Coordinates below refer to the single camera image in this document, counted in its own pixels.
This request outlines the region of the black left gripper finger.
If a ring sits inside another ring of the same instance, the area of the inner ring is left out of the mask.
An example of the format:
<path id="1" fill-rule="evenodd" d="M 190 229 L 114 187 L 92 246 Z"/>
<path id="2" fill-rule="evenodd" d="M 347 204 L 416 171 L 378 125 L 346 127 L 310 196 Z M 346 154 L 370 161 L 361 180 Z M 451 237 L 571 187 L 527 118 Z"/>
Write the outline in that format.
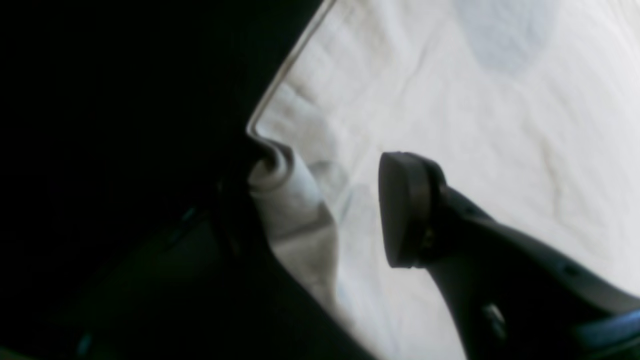
<path id="1" fill-rule="evenodd" d="M 639 298 L 493 219 L 434 161 L 384 152 L 382 237 L 391 268 L 425 269 L 469 360 L 637 360 Z"/>

